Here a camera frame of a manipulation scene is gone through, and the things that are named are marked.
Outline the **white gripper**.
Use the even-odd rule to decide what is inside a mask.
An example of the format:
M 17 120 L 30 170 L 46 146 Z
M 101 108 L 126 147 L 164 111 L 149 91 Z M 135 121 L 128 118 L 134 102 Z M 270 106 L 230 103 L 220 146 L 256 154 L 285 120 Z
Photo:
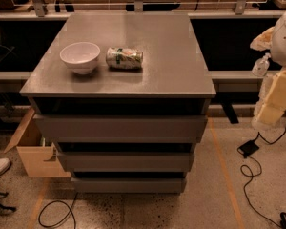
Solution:
M 286 68 L 276 74 L 267 74 L 259 92 L 259 102 L 254 109 L 252 126 L 268 130 L 277 124 L 286 110 Z

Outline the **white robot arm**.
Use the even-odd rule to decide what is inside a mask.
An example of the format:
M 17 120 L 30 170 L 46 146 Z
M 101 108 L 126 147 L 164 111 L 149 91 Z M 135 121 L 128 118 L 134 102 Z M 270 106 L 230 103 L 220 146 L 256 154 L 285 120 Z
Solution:
M 286 111 L 286 11 L 273 27 L 252 41 L 250 48 L 270 51 L 258 59 L 252 69 L 255 76 L 264 77 L 252 125 L 256 130 L 267 130 L 274 127 Z

